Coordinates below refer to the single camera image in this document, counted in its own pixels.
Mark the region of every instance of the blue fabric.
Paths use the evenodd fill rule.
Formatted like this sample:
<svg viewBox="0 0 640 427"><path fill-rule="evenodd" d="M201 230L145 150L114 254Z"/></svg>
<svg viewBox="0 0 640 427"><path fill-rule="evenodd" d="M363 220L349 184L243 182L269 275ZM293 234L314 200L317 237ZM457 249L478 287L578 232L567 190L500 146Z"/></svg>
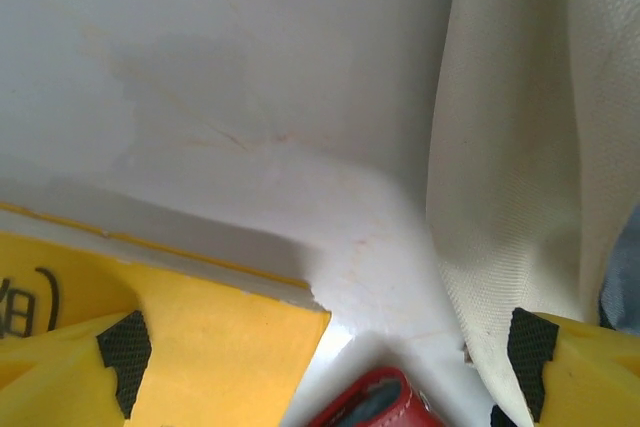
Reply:
<svg viewBox="0 0 640 427"><path fill-rule="evenodd" d="M602 324L640 335L640 205L618 237L600 295Z"/></svg>
<svg viewBox="0 0 640 427"><path fill-rule="evenodd" d="M336 427L355 427L380 415L400 396L402 384L392 381L376 387L353 411L336 424Z"/></svg>

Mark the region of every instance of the white floor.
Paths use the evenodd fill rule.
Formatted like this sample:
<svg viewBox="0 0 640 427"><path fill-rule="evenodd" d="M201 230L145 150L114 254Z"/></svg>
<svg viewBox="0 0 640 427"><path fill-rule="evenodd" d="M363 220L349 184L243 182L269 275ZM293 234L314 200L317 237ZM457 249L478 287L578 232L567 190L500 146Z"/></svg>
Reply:
<svg viewBox="0 0 640 427"><path fill-rule="evenodd" d="M488 425L425 219L450 0L0 0L0 200L307 279L283 425L376 363Z"/></svg>

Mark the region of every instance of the red case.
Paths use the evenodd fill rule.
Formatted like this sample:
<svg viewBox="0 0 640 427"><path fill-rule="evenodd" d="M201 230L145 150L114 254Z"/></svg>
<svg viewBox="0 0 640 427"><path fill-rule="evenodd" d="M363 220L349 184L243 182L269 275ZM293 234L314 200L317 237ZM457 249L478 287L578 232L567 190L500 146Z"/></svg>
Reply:
<svg viewBox="0 0 640 427"><path fill-rule="evenodd" d="M371 387L379 385L385 379L400 381L400 395L386 411L371 420L358 423L358 427L444 427L444 424L429 411L420 393L411 387L407 377L394 367L381 367L360 377L312 420L308 427L337 425L366 398Z"/></svg>

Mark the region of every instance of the beige cloth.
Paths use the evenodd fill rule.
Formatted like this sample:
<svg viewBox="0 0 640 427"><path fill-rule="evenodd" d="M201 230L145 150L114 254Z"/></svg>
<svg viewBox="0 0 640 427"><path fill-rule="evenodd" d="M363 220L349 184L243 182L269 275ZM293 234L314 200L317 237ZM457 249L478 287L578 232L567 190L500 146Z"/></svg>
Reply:
<svg viewBox="0 0 640 427"><path fill-rule="evenodd" d="M640 0L453 0L427 214L469 353L520 426L511 311L597 321L640 199L639 105Z"/></svg>

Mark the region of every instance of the black rubber pad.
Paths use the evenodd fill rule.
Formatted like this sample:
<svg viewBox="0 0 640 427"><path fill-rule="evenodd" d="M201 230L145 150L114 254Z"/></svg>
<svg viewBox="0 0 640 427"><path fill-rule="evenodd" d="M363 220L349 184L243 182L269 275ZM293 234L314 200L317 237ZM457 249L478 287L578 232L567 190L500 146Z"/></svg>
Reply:
<svg viewBox="0 0 640 427"><path fill-rule="evenodd" d="M151 357L151 341L142 312L132 312L97 339L104 366L116 371L116 399L124 418L129 419Z"/></svg>
<svg viewBox="0 0 640 427"><path fill-rule="evenodd" d="M518 427L497 405L491 410L491 427Z"/></svg>
<svg viewBox="0 0 640 427"><path fill-rule="evenodd" d="M553 360L557 337L558 326L553 322L524 309L513 311L507 354L534 422L540 421L544 405L542 369Z"/></svg>

